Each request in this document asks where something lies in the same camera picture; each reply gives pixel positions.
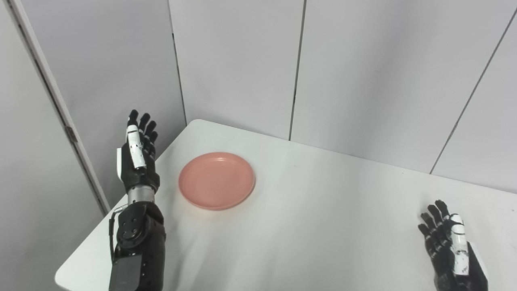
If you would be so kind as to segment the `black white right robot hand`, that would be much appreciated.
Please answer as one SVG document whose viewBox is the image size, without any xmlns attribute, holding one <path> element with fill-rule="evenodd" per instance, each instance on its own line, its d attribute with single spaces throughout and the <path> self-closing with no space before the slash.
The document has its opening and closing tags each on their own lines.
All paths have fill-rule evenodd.
<svg viewBox="0 0 517 291">
<path fill-rule="evenodd" d="M 438 291 L 487 291 L 489 280 L 475 246 L 467 239 L 463 219 L 436 200 L 420 215 L 418 225 L 434 269 Z"/>
</svg>

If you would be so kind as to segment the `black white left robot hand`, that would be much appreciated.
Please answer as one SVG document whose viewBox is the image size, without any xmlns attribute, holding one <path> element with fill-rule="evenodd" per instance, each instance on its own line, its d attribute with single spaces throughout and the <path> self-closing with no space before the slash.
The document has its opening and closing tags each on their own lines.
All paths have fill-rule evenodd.
<svg viewBox="0 0 517 291">
<path fill-rule="evenodd" d="M 132 110 L 128 116 L 125 142 L 116 152 L 116 169 L 126 192 L 137 186 L 150 187 L 155 193 L 159 189 L 160 175 L 156 171 L 156 125 L 148 113 L 139 116 L 137 110 Z"/>
</svg>

